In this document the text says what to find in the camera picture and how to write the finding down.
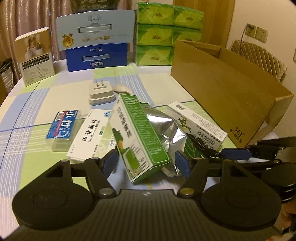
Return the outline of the white medicine box green stripe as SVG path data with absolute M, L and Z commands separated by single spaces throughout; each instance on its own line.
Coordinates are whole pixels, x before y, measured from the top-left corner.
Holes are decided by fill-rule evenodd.
M 115 139 L 109 124 L 110 110 L 92 109 L 74 138 L 66 157 L 83 162 L 91 157 L 102 158 L 115 148 Z

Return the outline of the silver foil pouch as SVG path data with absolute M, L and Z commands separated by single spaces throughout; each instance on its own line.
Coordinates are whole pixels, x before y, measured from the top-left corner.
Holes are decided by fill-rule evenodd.
M 179 124 L 169 115 L 162 111 L 153 108 L 148 103 L 140 103 L 141 107 L 151 123 L 153 129 L 158 135 L 161 144 L 168 153 L 171 162 L 165 164 L 162 171 L 168 177 L 175 177 L 181 175 L 175 161 L 175 152 L 177 150 L 183 151 L 187 141 L 187 135 L 180 128 Z

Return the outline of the white box with green plant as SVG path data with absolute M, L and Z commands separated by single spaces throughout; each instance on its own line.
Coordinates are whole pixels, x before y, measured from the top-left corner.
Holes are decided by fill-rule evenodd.
M 227 137 L 227 133 L 218 126 L 177 101 L 169 104 L 166 112 L 184 132 L 201 138 L 210 149 L 217 151 Z

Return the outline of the blue clear plastic gum box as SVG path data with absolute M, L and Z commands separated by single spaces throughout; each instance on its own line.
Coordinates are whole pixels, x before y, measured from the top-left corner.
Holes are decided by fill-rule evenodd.
M 67 152 L 81 126 L 79 110 L 59 111 L 46 135 L 46 143 L 53 152 Z

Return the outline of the brown cardboard box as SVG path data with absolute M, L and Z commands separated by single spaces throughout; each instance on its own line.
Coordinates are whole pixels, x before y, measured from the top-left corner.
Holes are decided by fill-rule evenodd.
M 238 148 L 272 132 L 294 97 L 259 66 L 212 44 L 178 40 L 171 76 Z

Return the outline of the white power adapter plug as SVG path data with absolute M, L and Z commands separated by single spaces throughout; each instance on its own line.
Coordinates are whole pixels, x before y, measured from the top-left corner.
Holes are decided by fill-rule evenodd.
M 99 105 L 116 100 L 113 88 L 109 81 L 94 80 L 89 86 L 89 104 Z

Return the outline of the white plastic spoon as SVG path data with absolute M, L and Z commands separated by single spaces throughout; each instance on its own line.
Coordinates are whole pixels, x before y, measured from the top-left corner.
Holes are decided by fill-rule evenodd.
M 124 84 L 116 84 L 112 87 L 113 91 L 116 93 L 127 93 L 127 94 L 132 94 L 132 90 L 124 85 Z

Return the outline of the checkered tablecloth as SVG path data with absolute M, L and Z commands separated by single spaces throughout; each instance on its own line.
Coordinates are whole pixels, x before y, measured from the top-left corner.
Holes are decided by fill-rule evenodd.
M 55 63 L 56 74 L 25 86 L 19 81 L 1 105 L 1 236 L 17 227 L 11 203 L 15 194 L 41 173 L 66 157 L 46 143 L 48 129 L 59 111 L 79 110 L 85 117 L 89 86 L 94 80 L 123 83 L 141 100 L 161 111 L 180 102 L 209 118 L 184 88 L 171 77 L 169 66 L 123 67 L 69 72 L 64 60 Z

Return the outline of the quilted brown chair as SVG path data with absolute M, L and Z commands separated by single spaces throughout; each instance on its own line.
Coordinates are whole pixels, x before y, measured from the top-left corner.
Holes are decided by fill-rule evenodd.
M 235 40 L 231 44 L 230 51 L 258 65 L 276 81 L 282 82 L 287 70 L 285 64 L 263 47 L 246 41 Z

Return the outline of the dark blue milk carton box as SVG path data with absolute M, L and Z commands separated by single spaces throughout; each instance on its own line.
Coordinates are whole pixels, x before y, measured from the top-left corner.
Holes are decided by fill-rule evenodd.
M 107 43 L 65 51 L 68 71 L 127 65 L 128 43 Z

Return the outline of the white beige product box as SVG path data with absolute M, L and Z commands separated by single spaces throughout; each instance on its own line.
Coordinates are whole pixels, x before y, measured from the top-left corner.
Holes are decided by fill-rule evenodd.
M 55 75 L 49 27 L 16 37 L 15 50 L 25 86 Z

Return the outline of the light blue milk carton box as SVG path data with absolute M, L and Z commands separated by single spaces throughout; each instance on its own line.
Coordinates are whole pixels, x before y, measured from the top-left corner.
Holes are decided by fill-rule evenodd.
M 133 41 L 135 11 L 112 9 L 86 11 L 56 18 L 60 51 L 106 43 Z

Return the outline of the wooden door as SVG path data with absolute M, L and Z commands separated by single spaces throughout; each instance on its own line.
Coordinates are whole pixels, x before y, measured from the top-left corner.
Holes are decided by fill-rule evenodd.
M 183 6 L 204 13 L 201 42 L 226 47 L 229 37 L 235 0 L 179 0 L 175 6 Z

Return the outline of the green tissue pack bundle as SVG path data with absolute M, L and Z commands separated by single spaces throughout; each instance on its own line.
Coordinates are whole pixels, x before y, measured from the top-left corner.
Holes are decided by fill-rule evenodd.
M 171 65 L 178 40 L 201 40 L 204 13 L 140 1 L 135 9 L 134 61 L 137 66 Z

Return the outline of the pink curtain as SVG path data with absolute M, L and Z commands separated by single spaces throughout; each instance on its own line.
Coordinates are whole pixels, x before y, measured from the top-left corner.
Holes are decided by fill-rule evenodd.
M 1 61 L 10 57 L 16 77 L 23 81 L 16 59 L 16 37 L 49 27 L 53 61 L 60 60 L 61 51 L 56 39 L 57 17 L 86 11 L 133 10 L 130 1 L 125 1 L 124 6 L 120 4 L 120 1 L 1 1 Z

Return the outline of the wall power outlet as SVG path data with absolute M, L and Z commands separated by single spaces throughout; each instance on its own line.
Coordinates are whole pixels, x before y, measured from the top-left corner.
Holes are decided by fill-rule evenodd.
M 254 25 L 247 24 L 245 35 L 248 37 L 254 38 L 260 42 L 266 43 L 267 37 L 268 37 L 268 31 Z

